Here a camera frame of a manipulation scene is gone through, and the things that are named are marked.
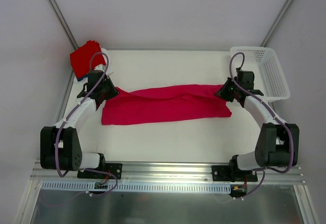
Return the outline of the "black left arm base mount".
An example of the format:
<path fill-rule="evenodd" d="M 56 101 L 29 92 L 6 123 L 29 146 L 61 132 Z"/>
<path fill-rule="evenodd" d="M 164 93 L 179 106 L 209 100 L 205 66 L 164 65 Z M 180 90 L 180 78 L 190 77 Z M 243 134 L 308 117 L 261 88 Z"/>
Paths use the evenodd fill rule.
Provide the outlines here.
<path fill-rule="evenodd" d="M 92 171 L 78 171 L 77 178 L 79 179 L 113 179 L 113 176 L 109 176 L 107 174 L 98 173 L 97 171 L 107 172 L 113 174 L 118 180 L 121 179 L 122 174 L 122 166 L 121 163 L 105 163 L 102 166 L 92 170 Z"/>

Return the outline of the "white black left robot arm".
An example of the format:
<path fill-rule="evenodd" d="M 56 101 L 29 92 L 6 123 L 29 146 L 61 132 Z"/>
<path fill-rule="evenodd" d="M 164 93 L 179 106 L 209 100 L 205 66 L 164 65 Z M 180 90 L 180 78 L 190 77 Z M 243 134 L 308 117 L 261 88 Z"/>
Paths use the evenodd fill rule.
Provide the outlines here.
<path fill-rule="evenodd" d="M 118 94 L 108 75 L 100 70 L 90 71 L 88 81 L 78 94 L 71 111 L 55 125 L 41 129 L 41 167 L 57 170 L 61 177 L 67 172 L 86 169 L 94 178 L 103 177 L 106 174 L 104 155 L 83 152 L 78 133 L 103 102 L 115 98 Z"/>

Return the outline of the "crimson pink t-shirt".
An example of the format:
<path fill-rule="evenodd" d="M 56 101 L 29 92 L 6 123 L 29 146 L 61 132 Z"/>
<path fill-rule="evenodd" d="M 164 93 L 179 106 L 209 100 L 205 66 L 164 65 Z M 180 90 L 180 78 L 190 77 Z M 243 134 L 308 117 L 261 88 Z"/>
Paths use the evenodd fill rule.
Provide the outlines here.
<path fill-rule="evenodd" d="M 214 94 L 220 85 L 177 85 L 127 92 L 108 100 L 102 125 L 137 125 L 204 118 L 229 118 L 226 102 Z"/>

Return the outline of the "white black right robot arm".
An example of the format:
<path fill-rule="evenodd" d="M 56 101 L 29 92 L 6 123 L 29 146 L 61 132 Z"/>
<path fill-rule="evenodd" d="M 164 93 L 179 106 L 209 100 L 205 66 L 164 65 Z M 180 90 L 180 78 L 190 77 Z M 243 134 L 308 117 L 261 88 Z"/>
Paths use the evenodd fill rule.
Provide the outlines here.
<path fill-rule="evenodd" d="M 263 93 L 254 89 L 252 71 L 236 70 L 227 78 L 215 96 L 227 102 L 237 101 L 254 118 L 260 133 L 254 151 L 234 155 L 227 168 L 219 174 L 231 182 L 257 181 L 256 172 L 272 170 L 285 174 L 297 164 L 300 130 L 296 124 L 286 123 L 263 101 Z"/>

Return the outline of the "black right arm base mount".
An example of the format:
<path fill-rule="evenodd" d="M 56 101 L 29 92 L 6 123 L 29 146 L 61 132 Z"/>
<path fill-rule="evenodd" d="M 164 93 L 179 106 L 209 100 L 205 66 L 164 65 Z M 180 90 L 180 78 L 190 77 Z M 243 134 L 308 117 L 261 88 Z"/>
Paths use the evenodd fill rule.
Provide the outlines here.
<path fill-rule="evenodd" d="M 214 182 L 257 182 L 258 177 L 252 171 L 239 170 L 229 165 L 213 165 L 211 167 Z"/>

